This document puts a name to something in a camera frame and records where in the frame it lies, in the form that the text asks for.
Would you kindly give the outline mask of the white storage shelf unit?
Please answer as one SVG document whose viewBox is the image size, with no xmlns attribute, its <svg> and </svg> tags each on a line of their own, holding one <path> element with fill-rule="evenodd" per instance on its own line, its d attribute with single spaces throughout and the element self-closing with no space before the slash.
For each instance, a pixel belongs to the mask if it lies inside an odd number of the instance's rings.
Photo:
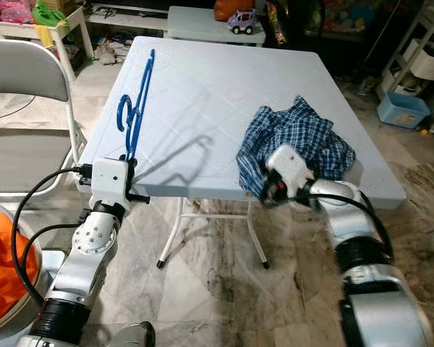
<svg viewBox="0 0 434 347">
<path fill-rule="evenodd" d="M 413 17 L 383 68 L 375 93 L 416 96 L 434 82 L 434 0 L 426 0 Z"/>
</svg>

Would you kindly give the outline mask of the scattered floor toys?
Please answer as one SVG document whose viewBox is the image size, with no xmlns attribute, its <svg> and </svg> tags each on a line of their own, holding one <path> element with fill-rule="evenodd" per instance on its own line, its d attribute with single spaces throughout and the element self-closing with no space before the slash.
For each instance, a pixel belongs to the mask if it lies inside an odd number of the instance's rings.
<svg viewBox="0 0 434 347">
<path fill-rule="evenodd" d="M 101 65 L 117 65 L 127 60 L 131 46 L 111 40 L 102 40 L 93 53 L 93 61 Z"/>
</svg>

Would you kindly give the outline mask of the blue plaid shirt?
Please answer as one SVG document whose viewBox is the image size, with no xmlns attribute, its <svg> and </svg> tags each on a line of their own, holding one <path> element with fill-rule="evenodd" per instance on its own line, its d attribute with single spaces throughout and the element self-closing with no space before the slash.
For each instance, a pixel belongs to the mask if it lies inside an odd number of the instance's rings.
<svg viewBox="0 0 434 347">
<path fill-rule="evenodd" d="M 352 146 L 333 131 L 333 122 L 321 118 L 301 96 L 289 109 L 261 106 L 247 126 L 238 149 L 238 183 L 259 195 L 268 169 L 267 159 L 282 145 L 294 148 L 319 179 L 341 181 L 357 159 Z"/>
</svg>

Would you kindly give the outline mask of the light grey side table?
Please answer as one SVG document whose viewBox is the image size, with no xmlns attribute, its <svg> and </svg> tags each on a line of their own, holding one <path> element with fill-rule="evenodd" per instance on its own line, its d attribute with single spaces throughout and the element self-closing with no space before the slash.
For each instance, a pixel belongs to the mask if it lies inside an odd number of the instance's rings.
<svg viewBox="0 0 434 347">
<path fill-rule="evenodd" d="M 263 46 L 266 33 L 256 22 L 253 34 L 233 34 L 223 21 L 213 18 L 212 9 L 171 6 L 168 10 L 165 38 L 194 40 L 195 42 L 236 43 Z"/>
</svg>

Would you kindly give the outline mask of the blue plastic hanger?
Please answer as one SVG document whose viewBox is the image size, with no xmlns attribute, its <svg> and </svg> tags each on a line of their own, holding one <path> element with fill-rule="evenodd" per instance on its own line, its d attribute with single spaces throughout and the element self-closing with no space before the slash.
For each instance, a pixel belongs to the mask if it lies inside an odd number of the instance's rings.
<svg viewBox="0 0 434 347">
<path fill-rule="evenodd" d="M 156 60 L 156 50 L 150 51 L 137 96 L 131 99 L 130 95 L 122 95 L 116 112 L 116 126 L 119 132 L 124 135 L 125 153 L 122 161 L 130 162 L 137 157 L 137 145 L 141 126 L 145 115 L 145 105 L 148 102 L 150 84 L 152 80 L 152 69 Z"/>
</svg>

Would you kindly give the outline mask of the orange shirt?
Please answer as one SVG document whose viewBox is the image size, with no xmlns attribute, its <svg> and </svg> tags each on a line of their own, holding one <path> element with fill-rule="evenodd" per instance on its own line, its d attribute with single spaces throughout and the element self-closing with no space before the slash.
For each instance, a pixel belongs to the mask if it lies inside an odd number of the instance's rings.
<svg viewBox="0 0 434 347">
<path fill-rule="evenodd" d="M 17 241 L 18 251 L 11 243 Z M 36 318 L 38 304 L 23 287 L 12 264 L 12 255 L 21 257 L 27 238 L 13 235 L 12 219 L 0 206 L 0 338 L 17 333 Z"/>
</svg>

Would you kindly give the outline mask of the dark toy cabinet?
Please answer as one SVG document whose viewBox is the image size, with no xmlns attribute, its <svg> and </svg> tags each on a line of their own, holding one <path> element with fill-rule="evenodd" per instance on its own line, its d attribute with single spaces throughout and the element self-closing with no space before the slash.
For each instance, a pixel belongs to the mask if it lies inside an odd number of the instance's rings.
<svg viewBox="0 0 434 347">
<path fill-rule="evenodd" d="M 347 42 L 396 40 L 423 0 L 291 0 L 291 40 L 323 38 Z"/>
</svg>

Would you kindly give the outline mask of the pink backpack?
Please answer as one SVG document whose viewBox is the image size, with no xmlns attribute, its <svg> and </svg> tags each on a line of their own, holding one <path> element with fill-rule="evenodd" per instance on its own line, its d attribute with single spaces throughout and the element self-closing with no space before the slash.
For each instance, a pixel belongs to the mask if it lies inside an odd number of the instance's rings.
<svg viewBox="0 0 434 347">
<path fill-rule="evenodd" d="M 34 24 L 29 0 L 0 0 L 0 21 Z"/>
</svg>

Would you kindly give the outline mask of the light blue plastic bin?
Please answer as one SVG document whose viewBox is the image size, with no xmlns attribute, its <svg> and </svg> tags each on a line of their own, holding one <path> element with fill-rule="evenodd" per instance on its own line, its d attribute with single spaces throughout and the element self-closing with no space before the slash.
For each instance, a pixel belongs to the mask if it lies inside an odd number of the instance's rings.
<svg viewBox="0 0 434 347">
<path fill-rule="evenodd" d="M 430 113 L 423 99 L 394 92 L 386 93 L 377 106 L 381 122 L 406 129 L 414 129 Z"/>
</svg>

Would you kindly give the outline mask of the orange bag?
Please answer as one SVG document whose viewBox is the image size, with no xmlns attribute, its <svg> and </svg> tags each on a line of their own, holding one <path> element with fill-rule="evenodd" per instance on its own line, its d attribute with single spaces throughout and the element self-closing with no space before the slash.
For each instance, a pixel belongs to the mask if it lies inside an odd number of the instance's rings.
<svg viewBox="0 0 434 347">
<path fill-rule="evenodd" d="M 256 9 L 255 0 L 215 0 L 213 16 L 216 21 L 227 21 L 237 10 Z"/>
</svg>

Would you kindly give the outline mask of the grey folding chair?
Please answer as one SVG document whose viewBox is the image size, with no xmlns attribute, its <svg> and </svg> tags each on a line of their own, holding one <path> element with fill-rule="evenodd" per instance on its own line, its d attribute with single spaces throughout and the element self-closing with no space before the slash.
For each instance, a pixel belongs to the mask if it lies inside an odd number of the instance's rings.
<svg viewBox="0 0 434 347">
<path fill-rule="evenodd" d="M 49 50 L 25 40 L 0 39 L 0 93 L 62 102 L 62 129 L 0 128 L 0 198 L 25 196 L 39 174 L 78 162 L 87 139 L 75 122 L 69 78 Z"/>
</svg>

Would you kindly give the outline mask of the toy car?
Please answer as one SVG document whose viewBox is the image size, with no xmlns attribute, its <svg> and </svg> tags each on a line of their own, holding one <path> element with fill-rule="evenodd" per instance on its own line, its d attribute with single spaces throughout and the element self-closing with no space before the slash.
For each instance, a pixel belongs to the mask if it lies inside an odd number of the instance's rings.
<svg viewBox="0 0 434 347">
<path fill-rule="evenodd" d="M 227 27 L 231 33 L 253 35 L 257 32 L 256 9 L 238 9 L 228 17 Z"/>
</svg>

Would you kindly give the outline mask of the white folding table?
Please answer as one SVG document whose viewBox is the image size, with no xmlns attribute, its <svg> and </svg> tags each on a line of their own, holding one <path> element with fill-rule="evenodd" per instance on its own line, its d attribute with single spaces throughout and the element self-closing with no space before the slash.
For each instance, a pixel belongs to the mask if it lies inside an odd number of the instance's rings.
<svg viewBox="0 0 434 347">
<path fill-rule="evenodd" d="M 97 158 L 121 160 L 117 108 L 122 95 L 137 96 L 152 49 L 156 60 L 135 153 L 135 194 L 260 204 L 259 195 L 238 183 L 244 132 L 261 106 L 286 110 L 301 96 L 356 153 L 341 181 L 358 188 L 373 212 L 404 202 L 405 192 L 320 57 L 305 51 L 135 38 L 79 166 Z"/>
</svg>

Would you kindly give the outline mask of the white low shelf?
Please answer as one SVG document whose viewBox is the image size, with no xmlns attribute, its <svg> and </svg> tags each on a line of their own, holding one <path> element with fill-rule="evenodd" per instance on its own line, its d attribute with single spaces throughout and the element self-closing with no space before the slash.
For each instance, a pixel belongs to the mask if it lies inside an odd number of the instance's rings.
<svg viewBox="0 0 434 347">
<path fill-rule="evenodd" d="M 142 30 L 168 29 L 168 4 L 159 0 L 87 0 L 87 21 Z"/>
</svg>

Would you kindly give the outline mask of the grey round basin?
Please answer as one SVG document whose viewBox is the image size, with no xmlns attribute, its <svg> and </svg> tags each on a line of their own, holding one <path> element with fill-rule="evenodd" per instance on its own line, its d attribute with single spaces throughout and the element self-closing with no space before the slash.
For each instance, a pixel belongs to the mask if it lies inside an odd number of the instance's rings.
<svg viewBox="0 0 434 347">
<path fill-rule="evenodd" d="M 0 246 L 0 255 L 10 254 L 9 246 Z M 25 271 L 36 291 L 44 296 L 46 274 L 39 241 L 33 242 L 28 251 Z M 0 260 L 0 340 L 18 335 L 22 331 L 27 333 L 41 307 L 42 301 L 35 301 L 25 290 L 11 262 L 7 258 Z"/>
</svg>

